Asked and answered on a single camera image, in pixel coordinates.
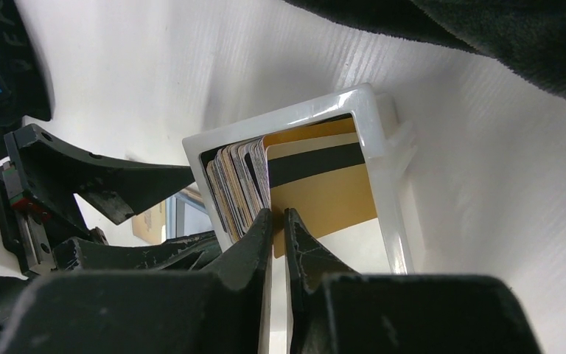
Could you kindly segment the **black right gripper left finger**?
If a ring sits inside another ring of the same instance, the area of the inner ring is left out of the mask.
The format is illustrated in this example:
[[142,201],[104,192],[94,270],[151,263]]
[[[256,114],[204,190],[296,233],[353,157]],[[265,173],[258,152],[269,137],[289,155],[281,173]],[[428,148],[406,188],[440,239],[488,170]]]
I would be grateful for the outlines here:
[[198,271],[73,271],[33,281],[0,353],[257,353],[272,214]]

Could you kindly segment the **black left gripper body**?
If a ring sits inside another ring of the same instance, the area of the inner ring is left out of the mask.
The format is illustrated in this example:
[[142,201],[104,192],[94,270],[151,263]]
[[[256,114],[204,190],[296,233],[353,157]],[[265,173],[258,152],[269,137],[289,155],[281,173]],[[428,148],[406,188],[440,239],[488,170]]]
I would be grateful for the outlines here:
[[67,240],[93,241],[65,171],[44,163],[0,166],[0,232],[29,278],[58,269],[54,251]]

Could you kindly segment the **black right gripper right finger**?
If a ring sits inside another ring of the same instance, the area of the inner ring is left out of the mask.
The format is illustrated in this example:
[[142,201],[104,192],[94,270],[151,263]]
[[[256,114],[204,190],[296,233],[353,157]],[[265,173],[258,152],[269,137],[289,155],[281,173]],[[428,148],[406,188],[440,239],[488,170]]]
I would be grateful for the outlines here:
[[284,213],[292,353],[539,353],[516,296],[481,275],[354,271]]

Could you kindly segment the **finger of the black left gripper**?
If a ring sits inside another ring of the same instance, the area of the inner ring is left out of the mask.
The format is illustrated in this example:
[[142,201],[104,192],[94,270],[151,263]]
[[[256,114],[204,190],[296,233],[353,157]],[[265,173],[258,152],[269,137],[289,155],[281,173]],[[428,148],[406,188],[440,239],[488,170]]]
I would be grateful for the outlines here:
[[3,180],[12,208],[67,226],[84,225],[76,195],[119,225],[195,180],[188,166],[97,155],[36,124],[7,133],[4,142],[10,167]]
[[221,255],[213,231],[169,239],[153,246],[109,246],[72,237],[53,250],[61,271],[198,270]]

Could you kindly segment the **gold credit card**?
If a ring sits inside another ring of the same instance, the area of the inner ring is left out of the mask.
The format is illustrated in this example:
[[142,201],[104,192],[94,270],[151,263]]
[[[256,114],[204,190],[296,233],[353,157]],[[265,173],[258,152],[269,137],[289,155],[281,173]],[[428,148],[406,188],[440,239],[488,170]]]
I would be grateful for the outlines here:
[[366,161],[351,116],[271,133],[263,144],[274,257],[286,252],[286,209],[295,209],[316,238],[376,218]]

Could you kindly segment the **clear plastic card box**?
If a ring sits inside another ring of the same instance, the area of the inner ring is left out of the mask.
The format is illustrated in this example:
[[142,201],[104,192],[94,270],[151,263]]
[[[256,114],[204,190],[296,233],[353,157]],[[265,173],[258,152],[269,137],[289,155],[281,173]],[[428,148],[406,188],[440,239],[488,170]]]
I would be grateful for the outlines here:
[[238,141],[286,131],[344,114],[352,115],[357,129],[390,270],[396,274],[414,272],[402,217],[399,187],[417,149],[414,142],[416,134],[411,121],[398,121],[393,98],[387,93],[375,93],[368,83],[183,139],[184,152],[223,251],[229,249],[234,241],[224,231],[216,210],[205,173],[205,164],[201,160],[202,154]]

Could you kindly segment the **beige leather card holder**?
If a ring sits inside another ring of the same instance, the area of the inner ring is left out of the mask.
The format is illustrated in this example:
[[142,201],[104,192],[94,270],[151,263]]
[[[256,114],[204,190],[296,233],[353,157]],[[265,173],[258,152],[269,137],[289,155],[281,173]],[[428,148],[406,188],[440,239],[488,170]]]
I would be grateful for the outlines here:
[[195,184],[130,220],[133,235],[152,245],[213,230]]

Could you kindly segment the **stack of cards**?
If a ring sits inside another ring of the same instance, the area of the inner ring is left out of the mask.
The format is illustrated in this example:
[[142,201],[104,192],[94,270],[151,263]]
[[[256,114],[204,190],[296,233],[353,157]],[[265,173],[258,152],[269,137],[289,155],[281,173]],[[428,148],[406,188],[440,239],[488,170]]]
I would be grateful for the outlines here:
[[265,138],[216,147],[200,157],[223,231],[235,243],[260,210],[271,207]]

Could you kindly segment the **black blue flower cloth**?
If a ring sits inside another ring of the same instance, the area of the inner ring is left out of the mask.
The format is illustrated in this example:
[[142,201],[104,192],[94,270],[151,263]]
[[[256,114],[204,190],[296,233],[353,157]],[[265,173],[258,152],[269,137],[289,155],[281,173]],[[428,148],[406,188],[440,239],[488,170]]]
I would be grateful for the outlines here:
[[49,94],[16,3],[0,1],[0,145],[25,116],[48,122]]

